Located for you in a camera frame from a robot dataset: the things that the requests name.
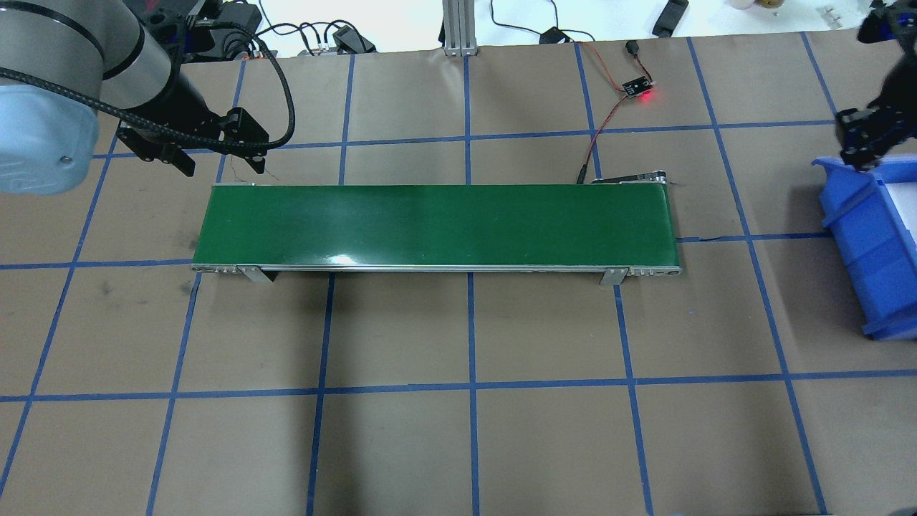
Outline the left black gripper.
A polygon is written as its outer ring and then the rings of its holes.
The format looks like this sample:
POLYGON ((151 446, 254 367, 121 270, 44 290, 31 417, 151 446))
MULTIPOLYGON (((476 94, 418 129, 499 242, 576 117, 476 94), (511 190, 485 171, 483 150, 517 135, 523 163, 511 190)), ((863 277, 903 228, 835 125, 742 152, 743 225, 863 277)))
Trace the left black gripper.
MULTIPOLYGON (((203 95, 184 75, 171 76, 163 91, 140 107, 128 113, 167 126, 171 130, 202 138, 219 138, 221 143, 267 144, 269 134, 252 115, 242 107, 233 107, 225 115, 208 108, 203 95)), ((181 149, 174 138, 160 136, 149 130, 134 128, 128 122, 118 125, 117 138, 135 157, 142 161, 160 161, 180 171, 186 177, 196 174, 196 163, 181 149)), ((233 150, 255 174, 266 170, 265 150, 233 150)))

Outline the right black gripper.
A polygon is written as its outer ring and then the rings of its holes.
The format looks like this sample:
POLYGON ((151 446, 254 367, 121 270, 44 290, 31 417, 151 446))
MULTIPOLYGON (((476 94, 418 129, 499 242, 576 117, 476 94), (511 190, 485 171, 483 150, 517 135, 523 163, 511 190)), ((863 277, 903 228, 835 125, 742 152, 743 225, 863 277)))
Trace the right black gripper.
POLYGON ((907 118, 916 112, 916 57, 905 52, 882 82, 878 107, 844 109, 835 115, 840 158, 858 172, 881 164, 892 148, 907 140, 907 118))

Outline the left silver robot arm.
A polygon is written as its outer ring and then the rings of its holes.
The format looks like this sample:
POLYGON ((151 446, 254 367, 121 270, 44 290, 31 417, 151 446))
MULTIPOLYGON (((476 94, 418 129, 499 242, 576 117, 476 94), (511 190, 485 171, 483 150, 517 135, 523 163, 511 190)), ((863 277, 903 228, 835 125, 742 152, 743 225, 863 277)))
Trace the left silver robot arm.
POLYGON ((117 138, 140 160, 184 176, 189 150, 268 143, 245 109, 212 111, 181 71, 250 50, 253 4, 223 1, 4 1, 2 191, 58 195, 94 158, 101 104, 117 109, 117 138))

